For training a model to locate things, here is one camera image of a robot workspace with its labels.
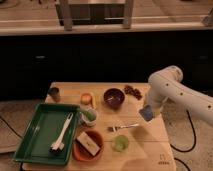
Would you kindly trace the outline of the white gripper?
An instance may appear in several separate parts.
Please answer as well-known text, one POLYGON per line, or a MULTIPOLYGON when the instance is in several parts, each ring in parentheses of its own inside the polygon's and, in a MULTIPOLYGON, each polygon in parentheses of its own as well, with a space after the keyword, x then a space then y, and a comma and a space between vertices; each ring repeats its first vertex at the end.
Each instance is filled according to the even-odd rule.
POLYGON ((167 97, 161 95, 159 92, 150 88, 147 93, 145 94, 145 105, 149 105, 152 108, 153 118, 158 117, 161 115, 161 110, 163 105, 166 101, 167 97))

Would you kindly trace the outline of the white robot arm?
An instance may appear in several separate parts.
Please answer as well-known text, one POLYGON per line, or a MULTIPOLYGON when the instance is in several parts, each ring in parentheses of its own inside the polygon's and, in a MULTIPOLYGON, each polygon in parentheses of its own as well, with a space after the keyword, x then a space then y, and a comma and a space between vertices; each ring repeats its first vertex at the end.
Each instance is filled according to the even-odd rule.
POLYGON ((177 66, 169 66, 152 73, 141 111, 146 121, 151 121, 160 112, 164 101, 169 98, 183 105, 197 117, 213 126, 213 97, 192 90, 181 84, 183 72, 177 66))

